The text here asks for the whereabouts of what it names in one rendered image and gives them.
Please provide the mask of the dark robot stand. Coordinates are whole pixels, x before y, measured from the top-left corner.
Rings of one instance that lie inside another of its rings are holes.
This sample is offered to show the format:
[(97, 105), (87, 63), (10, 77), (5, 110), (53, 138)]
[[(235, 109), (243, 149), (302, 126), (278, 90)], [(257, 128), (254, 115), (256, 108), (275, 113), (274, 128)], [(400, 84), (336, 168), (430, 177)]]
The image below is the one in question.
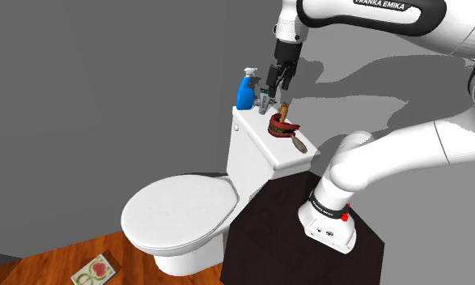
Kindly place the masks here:
[(298, 209), (319, 179), (306, 171), (259, 190), (229, 227), (223, 285), (380, 285), (384, 242), (355, 212), (348, 254), (306, 236)]

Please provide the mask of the blue spray bottle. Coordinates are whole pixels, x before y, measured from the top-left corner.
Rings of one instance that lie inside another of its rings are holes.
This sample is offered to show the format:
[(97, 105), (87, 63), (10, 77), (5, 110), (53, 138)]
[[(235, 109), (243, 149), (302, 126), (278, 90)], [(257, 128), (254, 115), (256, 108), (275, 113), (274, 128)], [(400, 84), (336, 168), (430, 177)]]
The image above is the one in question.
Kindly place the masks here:
[(244, 69), (245, 76), (243, 77), (240, 87), (238, 89), (235, 106), (238, 110), (248, 110), (254, 105), (255, 92), (250, 87), (251, 78), (255, 76), (255, 67), (247, 67)]

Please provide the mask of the red patterned bowl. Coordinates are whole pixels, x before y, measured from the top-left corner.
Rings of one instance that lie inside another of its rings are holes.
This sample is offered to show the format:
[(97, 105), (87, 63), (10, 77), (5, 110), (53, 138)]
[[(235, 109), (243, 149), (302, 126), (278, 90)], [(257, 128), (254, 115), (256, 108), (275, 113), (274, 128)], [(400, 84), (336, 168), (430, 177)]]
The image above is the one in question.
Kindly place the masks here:
[(280, 113), (275, 113), (269, 119), (268, 132), (276, 138), (290, 138), (295, 136), (295, 131), (300, 128), (300, 125), (291, 124), (287, 122), (280, 122)]

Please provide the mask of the flower print box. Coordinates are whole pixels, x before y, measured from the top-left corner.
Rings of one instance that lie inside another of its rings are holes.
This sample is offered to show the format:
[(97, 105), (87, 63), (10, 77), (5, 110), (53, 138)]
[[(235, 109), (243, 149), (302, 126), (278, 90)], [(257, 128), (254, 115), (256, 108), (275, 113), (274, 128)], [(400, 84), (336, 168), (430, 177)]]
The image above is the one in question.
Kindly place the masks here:
[(70, 279), (74, 285), (106, 285), (122, 268), (110, 250), (94, 257)]

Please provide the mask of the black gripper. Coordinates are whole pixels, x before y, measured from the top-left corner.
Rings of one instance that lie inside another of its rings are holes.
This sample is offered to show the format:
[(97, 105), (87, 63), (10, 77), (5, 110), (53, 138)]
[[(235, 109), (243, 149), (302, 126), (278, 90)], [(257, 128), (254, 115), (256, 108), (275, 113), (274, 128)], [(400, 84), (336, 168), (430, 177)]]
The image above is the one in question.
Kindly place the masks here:
[[(277, 40), (274, 50), (274, 58), (277, 60), (276, 65), (271, 65), (266, 78), (266, 85), (269, 90), (269, 97), (274, 98), (278, 87), (278, 80), (282, 76), (281, 89), (287, 91), (291, 80), (295, 76), (297, 62), (301, 53), (303, 43), (287, 43)], [(282, 74), (282, 64), (290, 63), (285, 66)]]

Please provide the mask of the white toilet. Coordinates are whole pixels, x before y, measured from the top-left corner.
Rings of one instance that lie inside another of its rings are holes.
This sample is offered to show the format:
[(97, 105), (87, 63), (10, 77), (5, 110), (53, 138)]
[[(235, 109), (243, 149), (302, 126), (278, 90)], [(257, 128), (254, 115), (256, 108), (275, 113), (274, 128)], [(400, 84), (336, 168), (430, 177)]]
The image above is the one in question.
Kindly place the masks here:
[(231, 222), (270, 180), (307, 171), (320, 153), (300, 131), (299, 151), (290, 138), (269, 134), (270, 108), (232, 110), (225, 174), (183, 174), (139, 190), (121, 213), (131, 244), (154, 257), (172, 276), (196, 274), (223, 262)]

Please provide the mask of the grey green tube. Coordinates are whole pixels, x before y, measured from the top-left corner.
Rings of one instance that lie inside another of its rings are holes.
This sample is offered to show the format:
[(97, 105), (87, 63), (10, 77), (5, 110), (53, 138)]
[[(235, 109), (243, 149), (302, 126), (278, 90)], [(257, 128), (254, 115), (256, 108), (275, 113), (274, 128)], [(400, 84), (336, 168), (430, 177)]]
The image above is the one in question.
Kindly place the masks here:
[(265, 115), (269, 106), (276, 104), (277, 101), (269, 96), (269, 89), (260, 88), (260, 95), (255, 96), (254, 104), (259, 107), (258, 112), (260, 115)]

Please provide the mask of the brown wooden brush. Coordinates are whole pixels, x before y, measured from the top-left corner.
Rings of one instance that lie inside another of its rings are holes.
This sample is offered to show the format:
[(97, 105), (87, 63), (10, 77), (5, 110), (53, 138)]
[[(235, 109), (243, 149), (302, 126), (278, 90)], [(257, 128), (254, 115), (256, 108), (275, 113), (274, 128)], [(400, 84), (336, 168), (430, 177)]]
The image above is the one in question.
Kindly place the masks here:
[(291, 140), (292, 140), (295, 148), (298, 151), (300, 151), (301, 153), (304, 153), (304, 154), (307, 153), (307, 147), (305, 146), (305, 144), (299, 138), (296, 137), (295, 134), (291, 135)]

